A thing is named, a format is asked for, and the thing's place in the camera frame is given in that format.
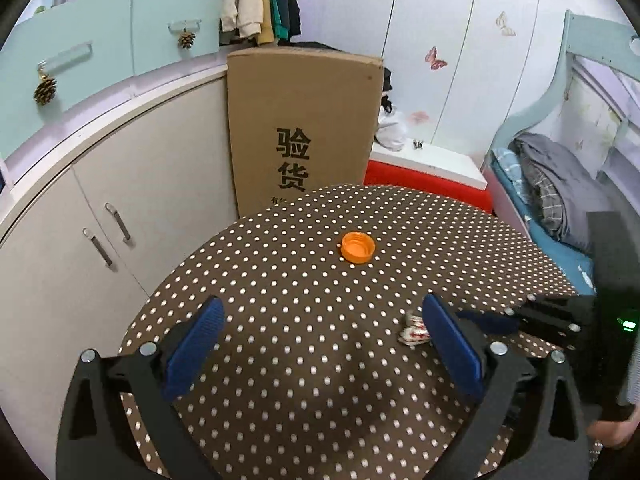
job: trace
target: butterfly sticker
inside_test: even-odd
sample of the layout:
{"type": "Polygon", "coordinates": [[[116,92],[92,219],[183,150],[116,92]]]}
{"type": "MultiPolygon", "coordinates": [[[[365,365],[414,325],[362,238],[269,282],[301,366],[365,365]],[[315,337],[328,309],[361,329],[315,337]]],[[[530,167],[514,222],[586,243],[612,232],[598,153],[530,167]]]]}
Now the butterfly sticker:
{"type": "Polygon", "coordinates": [[[438,59],[438,50],[435,47],[429,51],[424,60],[431,65],[431,70],[439,70],[449,64],[442,59],[438,59]]]}
{"type": "Polygon", "coordinates": [[[507,25],[507,13],[501,12],[500,16],[495,20],[495,24],[500,28],[503,36],[515,36],[516,31],[507,25]]]}

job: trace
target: cardboard box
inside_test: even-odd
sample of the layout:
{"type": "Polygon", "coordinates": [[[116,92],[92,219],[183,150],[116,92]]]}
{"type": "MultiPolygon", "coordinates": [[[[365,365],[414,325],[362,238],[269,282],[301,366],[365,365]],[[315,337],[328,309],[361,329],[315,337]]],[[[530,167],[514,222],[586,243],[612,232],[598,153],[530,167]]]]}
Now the cardboard box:
{"type": "Polygon", "coordinates": [[[378,127],[382,60],[302,48],[228,57],[231,153],[241,216],[312,190],[362,184],[378,127]]]}

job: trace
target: white wardrobe door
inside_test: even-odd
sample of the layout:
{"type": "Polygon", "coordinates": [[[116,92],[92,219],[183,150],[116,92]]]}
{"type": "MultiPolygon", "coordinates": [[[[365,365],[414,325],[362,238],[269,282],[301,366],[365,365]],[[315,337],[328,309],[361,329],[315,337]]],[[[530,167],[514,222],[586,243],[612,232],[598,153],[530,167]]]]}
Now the white wardrobe door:
{"type": "Polygon", "coordinates": [[[382,56],[394,0],[324,0],[319,41],[334,48],[382,56]]]}
{"type": "Polygon", "coordinates": [[[473,0],[396,0],[384,52],[392,71],[392,101],[409,134],[431,142],[456,72],[473,0]],[[435,47],[447,65],[432,70],[435,47]]]}
{"type": "Polygon", "coordinates": [[[524,68],[538,0],[475,0],[433,143],[481,164],[524,68]]]}
{"type": "Polygon", "coordinates": [[[136,118],[80,158],[74,171],[113,247],[152,294],[190,253],[238,220],[226,80],[136,118]]]}
{"type": "MultiPolygon", "coordinates": [[[[567,9],[575,14],[582,13],[582,9],[574,0],[540,0],[527,63],[509,115],[517,114],[532,105],[549,88],[558,64],[564,32],[564,14],[567,9]]],[[[534,126],[531,131],[550,135],[550,126],[560,110],[561,107],[558,107],[550,117],[534,126]]]]}
{"type": "Polygon", "coordinates": [[[54,478],[60,415],[80,353],[116,355],[147,296],[109,245],[72,171],[36,199],[2,244],[0,290],[0,406],[34,462],[54,478]],[[85,228],[113,260],[110,269],[85,228]]]}

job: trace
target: mint green drawer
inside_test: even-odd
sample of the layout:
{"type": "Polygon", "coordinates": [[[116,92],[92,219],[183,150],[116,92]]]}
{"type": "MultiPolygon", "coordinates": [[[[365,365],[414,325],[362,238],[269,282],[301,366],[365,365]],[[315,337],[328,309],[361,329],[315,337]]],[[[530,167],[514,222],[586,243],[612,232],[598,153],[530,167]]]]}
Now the mint green drawer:
{"type": "Polygon", "coordinates": [[[220,49],[222,0],[133,0],[134,71],[156,68],[220,49]],[[184,27],[196,34],[191,49],[178,46],[184,27]]]}
{"type": "Polygon", "coordinates": [[[0,51],[0,155],[7,157],[45,124],[87,97],[133,76],[131,0],[76,0],[21,23],[0,51]],[[90,48],[75,48],[90,44],[90,48]],[[58,82],[40,107],[38,64],[58,82]]]}

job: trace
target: pine cone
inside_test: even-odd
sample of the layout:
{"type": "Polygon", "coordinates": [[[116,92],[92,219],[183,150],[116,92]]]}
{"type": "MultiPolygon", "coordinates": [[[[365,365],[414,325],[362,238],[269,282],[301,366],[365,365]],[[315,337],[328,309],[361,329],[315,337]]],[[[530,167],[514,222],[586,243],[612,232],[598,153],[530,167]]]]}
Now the pine cone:
{"type": "Polygon", "coordinates": [[[33,93],[33,98],[40,105],[49,104],[56,96],[56,80],[46,75],[41,78],[40,84],[33,93]]]}
{"type": "Polygon", "coordinates": [[[193,42],[196,40],[196,35],[193,32],[189,32],[186,28],[180,34],[178,39],[178,45],[180,48],[189,49],[193,46],[193,42]]]}

